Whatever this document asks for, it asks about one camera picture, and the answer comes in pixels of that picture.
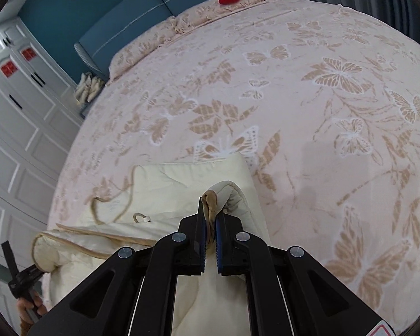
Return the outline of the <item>person's left hand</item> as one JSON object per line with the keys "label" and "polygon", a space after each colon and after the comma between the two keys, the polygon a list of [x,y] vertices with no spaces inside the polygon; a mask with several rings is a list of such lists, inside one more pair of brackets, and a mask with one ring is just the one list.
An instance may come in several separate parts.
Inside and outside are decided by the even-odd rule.
{"label": "person's left hand", "polygon": [[20,297],[16,301],[16,307],[20,318],[20,335],[27,336],[34,321],[30,317],[33,312],[39,316],[44,316],[48,313],[46,306],[43,304],[40,294],[34,292],[32,294],[33,301],[28,301],[26,298]]}

